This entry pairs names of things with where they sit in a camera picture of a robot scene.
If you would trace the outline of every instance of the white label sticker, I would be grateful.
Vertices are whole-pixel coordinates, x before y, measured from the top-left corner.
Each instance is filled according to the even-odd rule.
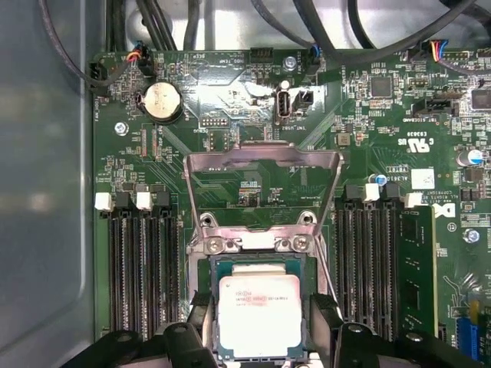
[[[411,188],[435,189],[435,172],[433,169],[412,169]]]

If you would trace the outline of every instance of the surface-mount component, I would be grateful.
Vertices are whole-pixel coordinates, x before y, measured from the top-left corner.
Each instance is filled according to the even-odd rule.
[[[137,106],[150,119],[170,124],[183,113],[183,97],[173,84],[156,82],[137,94]]]
[[[484,169],[481,167],[466,167],[463,175],[467,182],[479,182],[484,179]]]
[[[491,110],[491,89],[479,88],[470,92],[474,110]]]
[[[351,144],[351,134],[350,133],[339,133],[336,136],[338,141],[338,146],[349,146]]]
[[[372,77],[370,92],[372,97],[392,97],[392,78]]]
[[[462,151],[457,156],[457,163],[461,166],[480,165],[481,163],[483,163],[483,160],[483,153],[478,149]]]

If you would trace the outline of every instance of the screw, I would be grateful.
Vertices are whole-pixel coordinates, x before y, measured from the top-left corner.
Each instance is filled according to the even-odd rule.
[[[356,332],[357,334],[363,332],[363,328],[361,328],[360,326],[358,326],[357,324],[350,324],[348,326],[348,329],[351,331],[351,332]]]
[[[118,136],[126,136],[129,129],[129,126],[126,123],[119,122],[114,125],[114,131]]]
[[[201,220],[201,226],[204,228],[207,228],[212,224],[212,220],[209,217],[205,217],[203,220]]]
[[[306,251],[308,249],[308,239],[305,236],[297,236],[293,241],[295,251]]]
[[[463,240],[465,240],[469,244],[477,243],[480,238],[481,235],[479,234],[479,232],[477,230],[474,230],[473,228],[468,228],[463,233]]]
[[[414,332],[409,332],[406,337],[411,340],[411,341],[414,341],[415,343],[419,343],[420,341],[423,341],[423,338],[418,335],[417,333],[415,334]]]
[[[283,59],[283,67],[287,71],[294,71],[297,68],[297,59],[293,56],[287,56]]]
[[[223,246],[222,239],[209,240],[208,244],[206,245],[206,248],[208,249],[208,252],[211,253],[212,255],[217,255],[218,253],[223,252],[225,249],[225,247]]]

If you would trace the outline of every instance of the ram slot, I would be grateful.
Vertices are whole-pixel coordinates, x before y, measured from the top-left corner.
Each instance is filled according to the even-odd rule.
[[[354,276],[356,294],[356,313],[355,320],[363,324],[367,323],[366,305],[364,297],[364,239],[363,239],[363,212],[360,209],[354,210]]]
[[[109,291],[110,291],[110,330],[124,328],[123,316],[123,241],[122,218],[118,215],[110,218],[109,230]]]
[[[371,236],[372,236],[372,267],[373,267],[373,313],[374,313],[374,329],[377,333],[382,334],[384,331],[384,289],[383,272],[388,267],[387,258],[382,252],[381,239],[384,236],[385,229],[381,226],[381,203],[377,203],[371,216]]]
[[[397,254],[396,254],[396,221],[397,214],[395,204],[384,203],[380,211],[381,227],[381,292],[383,329],[379,334],[388,340],[393,340],[397,336]]]
[[[147,336],[152,337],[161,324],[161,276],[160,276],[160,244],[161,228],[160,218],[147,219],[147,268],[146,268],[146,296],[147,296]]]
[[[361,211],[361,256],[363,284],[361,292],[363,295],[364,322],[374,326],[374,240],[372,238],[373,205],[364,204]]]
[[[336,272],[338,300],[341,313],[347,320],[354,320],[356,308],[354,278],[354,217],[352,205],[340,204],[336,211]]]
[[[166,322],[180,320],[180,254],[176,219],[167,217],[165,223],[165,240],[163,243],[163,279],[165,282],[163,301]]]
[[[123,218],[121,226],[121,238],[123,239],[123,299],[124,299],[124,329],[134,330],[134,315],[136,313],[133,284],[136,275],[133,268],[134,244],[134,218]]]

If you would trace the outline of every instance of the cable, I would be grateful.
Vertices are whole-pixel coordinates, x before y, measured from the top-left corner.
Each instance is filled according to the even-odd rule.
[[[176,51],[176,43],[172,38],[169,25],[167,24],[167,20],[163,15],[162,8],[160,7],[159,3],[157,2],[157,0],[148,0],[148,6],[151,14],[155,19],[157,29],[160,31],[162,42],[165,45],[165,48],[169,51]]]
[[[153,46],[157,51],[166,50],[162,35],[159,32],[159,28],[157,27],[157,23],[152,16],[148,3],[145,0],[137,0],[137,5],[140,9],[141,16],[143,17],[145,27],[147,27],[148,33],[150,33],[150,38],[152,38]]]
[[[436,41],[430,41],[430,47],[431,47],[431,54],[433,55],[433,60],[435,61],[435,63],[438,62],[438,56],[439,56],[439,53],[438,53],[438,50],[437,50],[437,42]]]
[[[116,51],[126,51],[126,32],[124,26],[124,0],[112,0],[114,2],[114,47]]]
[[[368,38],[361,24],[360,13],[358,12],[358,0],[348,0],[348,18],[351,29],[358,42],[360,42],[360,46],[362,48],[376,48],[370,38]]]
[[[451,71],[456,71],[457,73],[461,73],[461,74],[469,75],[469,76],[490,75],[491,74],[491,69],[471,71],[470,69],[465,69],[463,67],[459,67],[456,64],[452,64],[445,59],[439,59],[438,64],[442,65],[443,67],[450,69]]]
[[[429,24],[425,28],[385,48],[379,48],[365,54],[357,54],[356,56],[348,56],[336,50],[332,44],[324,29],[324,26],[322,25],[321,19],[315,10],[312,0],[293,0],[298,13],[302,17],[302,20],[310,31],[312,37],[321,47],[325,57],[336,61],[338,64],[347,66],[378,61],[381,58],[390,56],[395,52],[413,47],[418,42],[434,35],[439,30],[447,26],[475,1],[476,0],[463,0],[455,8],[449,10],[447,13],[439,17],[436,21]]]
[[[121,77],[124,74],[126,69],[128,69],[130,63],[124,62],[120,66],[118,66],[117,69],[106,80],[97,80],[86,75],[71,60],[70,55],[68,55],[68,53],[64,49],[63,44],[61,43],[60,38],[58,37],[56,30],[54,29],[53,21],[51,20],[51,16],[49,14],[48,0],[38,0],[38,4],[41,9],[41,17],[42,17],[44,29],[46,30],[46,33],[48,34],[48,37],[51,43],[53,44],[54,49],[56,50],[57,54],[60,56],[61,60],[68,68],[68,70],[71,71],[73,74],[75,74],[77,77],[85,81],[90,86],[108,87],[112,83],[117,81],[119,77]]]
[[[106,0],[106,31],[105,31],[105,50],[114,51],[114,22],[113,22],[114,0]]]
[[[199,0],[188,0],[187,2],[187,26],[184,33],[183,50],[196,49],[196,38],[198,37],[199,24]]]
[[[453,8],[460,0],[440,0],[448,8]],[[483,27],[491,39],[491,12],[480,5],[472,4],[464,12],[464,15],[476,19]]]
[[[440,53],[438,54],[438,60],[443,58],[443,53],[445,52],[445,47],[448,45],[448,40],[445,40],[440,45]]]
[[[290,39],[296,44],[299,44],[303,48],[310,49],[312,47],[312,42],[300,38],[296,34],[289,31],[284,25],[282,25],[279,20],[276,19],[273,14],[271,14],[268,8],[266,8],[266,5],[264,5],[264,2],[262,2],[262,0],[251,0],[251,3],[254,9],[259,13],[259,15],[261,15],[261,18],[264,19],[266,23],[271,25],[276,31],[280,32],[286,38]]]

